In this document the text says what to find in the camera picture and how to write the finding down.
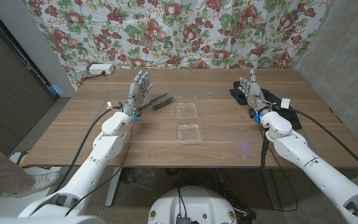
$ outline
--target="wooden table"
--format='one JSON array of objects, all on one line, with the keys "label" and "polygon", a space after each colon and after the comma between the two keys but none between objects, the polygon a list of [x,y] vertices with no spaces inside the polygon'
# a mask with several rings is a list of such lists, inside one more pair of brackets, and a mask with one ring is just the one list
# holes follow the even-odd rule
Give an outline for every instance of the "wooden table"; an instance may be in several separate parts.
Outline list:
[{"label": "wooden table", "polygon": [[[30,166],[67,166],[73,158],[87,129],[99,113],[110,91],[128,91],[138,70],[115,70],[112,75],[87,80],[75,96],[57,116],[44,135],[33,147],[25,162]],[[239,77],[249,77],[249,70],[149,70],[154,87],[159,91],[211,91],[199,94],[204,141],[201,144],[177,146],[174,144],[175,102],[158,111],[147,109],[134,125],[132,145],[124,167],[258,167],[262,137],[257,123],[249,118],[248,106],[240,106],[228,89]],[[261,88],[272,91],[279,98],[291,98],[292,107],[317,119],[331,130],[358,156],[358,140],[330,112],[329,107],[314,92],[296,70],[258,69],[257,81]],[[112,95],[115,105],[125,101],[126,95]],[[75,163],[80,165],[92,150],[91,143],[101,130],[101,124],[113,112],[101,118],[92,130]],[[353,159],[335,140],[310,120],[298,115],[312,149],[337,168],[358,168]],[[110,162],[112,166],[122,163],[127,150],[126,138],[122,153]],[[295,167],[275,152],[282,167]],[[268,152],[266,166],[277,168],[272,154]]]}]

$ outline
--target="floral fabric backdrop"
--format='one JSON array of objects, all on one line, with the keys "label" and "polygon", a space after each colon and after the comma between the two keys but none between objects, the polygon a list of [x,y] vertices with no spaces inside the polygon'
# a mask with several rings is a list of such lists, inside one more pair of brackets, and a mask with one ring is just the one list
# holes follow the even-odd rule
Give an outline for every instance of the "floral fabric backdrop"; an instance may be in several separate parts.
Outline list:
[{"label": "floral fabric backdrop", "polygon": [[290,68],[329,0],[22,0],[74,88],[117,68]]}]

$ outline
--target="electrical cable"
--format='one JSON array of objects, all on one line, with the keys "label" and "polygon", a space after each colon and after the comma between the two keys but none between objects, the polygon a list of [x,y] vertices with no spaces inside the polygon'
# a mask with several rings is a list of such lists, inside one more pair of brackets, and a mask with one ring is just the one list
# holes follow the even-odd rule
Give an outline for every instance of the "electrical cable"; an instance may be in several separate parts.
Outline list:
[{"label": "electrical cable", "polygon": [[210,178],[212,180],[212,183],[213,183],[212,189],[214,190],[214,187],[217,185],[218,186],[218,192],[221,195],[225,195],[226,196],[225,198],[227,200],[231,200],[233,202],[232,205],[234,207],[236,207],[238,205],[239,207],[243,208],[241,210],[241,211],[243,211],[243,213],[246,213],[246,214],[251,215],[251,216],[253,216],[255,214],[255,212],[253,212],[253,211],[251,212],[246,206],[241,205],[240,200],[237,197],[235,197],[234,194],[224,184],[222,184],[220,181],[216,180],[211,174],[209,174],[207,172],[204,172],[202,170],[185,170],[185,172],[189,172],[189,174],[185,175],[183,179],[186,179],[189,175],[193,175],[195,177],[200,176],[200,177]]},{"label": "electrical cable", "polygon": [[187,217],[187,212],[186,212],[186,206],[185,203],[183,202],[183,198],[181,197],[180,194],[180,188],[178,187],[178,194],[179,194],[179,199],[181,200],[182,204],[183,204],[183,208],[185,209],[185,217]]},{"label": "electrical cable", "polygon": [[323,129],[325,132],[327,132],[335,141],[337,141],[355,160],[358,161],[358,156],[354,154],[341,140],[339,140],[332,132],[330,132],[328,129],[326,129],[322,124],[320,124],[318,121],[313,119],[311,116],[305,114],[304,112],[298,111],[294,108],[290,108],[290,110],[293,110],[299,114],[302,114],[303,116],[309,118],[312,122],[316,123],[321,129]]},{"label": "electrical cable", "polygon": [[134,129],[134,123],[132,124],[132,127],[131,127],[131,137],[129,138],[129,145],[128,145],[128,150],[125,154],[125,157],[124,157],[124,160],[122,161],[122,164],[121,166],[119,167],[119,169],[117,170],[117,172],[111,176],[109,179],[107,179],[106,181],[104,181],[101,185],[99,185],[98,187],[96,187],[95,189],[93,189],[91,192],[89,192],[88,194],[86,194],[84,197],[82,197],[79,201],[77,201],[70,209],[69,211],[67,211],[66,215],[67,216],[82,200],[84,200],[87,196],[91,195],[93,192],[97,191],[101,186],[103,186],[104,184],[106,184],[107,182],[109,182],[113,177],[115,177],[119,171],[122,169],[122,166],[124,165],[125,163],[125,160],[127,159],[127,156],[128,156],[128,152],[129,152],[129,148],[131,146],[131,142],[132,142],[132,130]]},{"label": "electrical cable", "polygon": [[100,120],[100,118],[102,118],[106,113],[108,113],[109,111],[111,111],[111,109],[106,110],[105,112],[103,112],[101,115],[99,115],[91,124],[91,126],[89,127],[88,131],[86,132],[81,145],[79,146],[79,148],[77,149],[77,152],[75,153],[74,158],[71,160],[70,162],[70,166],[68,167],[68,170],[66,171],[65,175],[63,176],[63,179],[59,182],[59,184],[57,185],[56,189],[53,191],[54,193],[57,192],[58,190],[60,190],[60,187],[62,186],[62,184],[64,183],[64,181],[66,180],[68,173],[70,173],[71,169],[74,166],[75,161],[77,160],[78,156],[80,155],[80,152],[82,150],[82,147],[85,144],[86,139],[88,138],[88,136],[90,135],[90,132],[93,129],[93,126],[95,126],[95,124]]},{"label": "electrical cable", "polygon": [[236,213],[234,213],[234,218],[233,218],[233,220],[231,220],[231,224],[233,224],[233,222],[236,218],[237,218],[237,215],[236,215]]},{"label": "electrical cable", "polygon": [[102,73],[100,75],[95,75],[95,76],[91,76],[91,77],[84,77],[84,80],[82,82],[84,82],[85,80],[91,79],[91,78],[101,77],[101,76],[103,76],[105,74],[106,74],[106,72],[102,71]]},{"label": "electrical cable", "polygon": [[[260,134],[261,134],[262,137],[263,137],[264,134],[263,134],[262,127],[261,127],[261,125],[260,125],[259,122],[258,122],[258,126],[259,126],[259,130],[260,130]],[[297,199],[296,196],[295,196],[295,192],[294,192],[293,189],[292,189],[292,186],[291,186],[291,184],[290,184],[290,181],[288,180],[287,175],[285,175],[283,168],[281,167],[280,163],[278,162],[278,159],[276,158],[276,156],[274,155],[273,151],[271,150],[271,148],[270,148],[270,146],[269,146],[269,143],[267,143],[267,147],[268,147],[269,151],[272,153],[274,159],[276,160],[276,162],[277,162],[277,164],[278,164],[278,166],[279,166],[279,168],[280,168],[282,174],[284,175],[285,180],[286,180],[286,182],[287,182],[287,184],[288,184],[288,186],[289,186],[289,188],[290,188],[290,190],[291,190],[291,193],[292,193],[292,195],[293,195],[293,198],[295,199],[295,208],[294,208],[294,209],[291,209],[291,210],[281,210],[281,209],[274,209],[274,208],[264,208],[264,209],[273,210],[273,211],[278,211],[278,212],[293,212],[293,211],[295,211],[296,209],[298,209],[298,199]]]}]

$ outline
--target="white robotic arm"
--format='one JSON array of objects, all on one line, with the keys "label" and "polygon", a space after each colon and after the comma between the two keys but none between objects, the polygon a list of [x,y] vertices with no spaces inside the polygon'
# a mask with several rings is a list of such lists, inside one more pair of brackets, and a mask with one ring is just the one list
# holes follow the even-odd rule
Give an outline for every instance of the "white robotic arm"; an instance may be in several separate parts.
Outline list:
[{"label": "white robotic arm", "polygon": [[270,111],[263,93],[256,83],[254,69],[251,81],[240,78],[239,89],[247,97],[248,104],[255,109],[267,139],[274,143],[276,152],[298,166],[336,206],[348,223],[358,223],[358,185],[353,183],[333,166],[315,154],[302,135],[292,129],[289,121],[277,112]]},{"label": "white robotic arm", "polygon": [[[144,98],[152,88],[148,72],[140,71],[130,85],[126,102],[121,111],[105,121],[102,131],[93,141],[93,150],[70,181],[59,191],[33,202],[19,217],[64,217],[79,200],[94,190],[108,162],[122,150],[129,123],[134,122]],[[89,197],[86,197],[70,211],[68,216],[84,213]]]}]

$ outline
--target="white power strip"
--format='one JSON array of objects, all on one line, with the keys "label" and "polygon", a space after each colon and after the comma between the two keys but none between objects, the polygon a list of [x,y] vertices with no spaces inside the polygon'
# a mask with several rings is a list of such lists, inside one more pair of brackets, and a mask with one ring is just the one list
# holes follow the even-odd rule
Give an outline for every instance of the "white power strip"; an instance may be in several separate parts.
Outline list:
[{"label": "white power strip", "polygon": [[111,75],[114,71],[114,66],[111,64],[93,64],[90,66],[89,71],[92,75],[100,75],[103,71],[106,72],[105,75]]}]

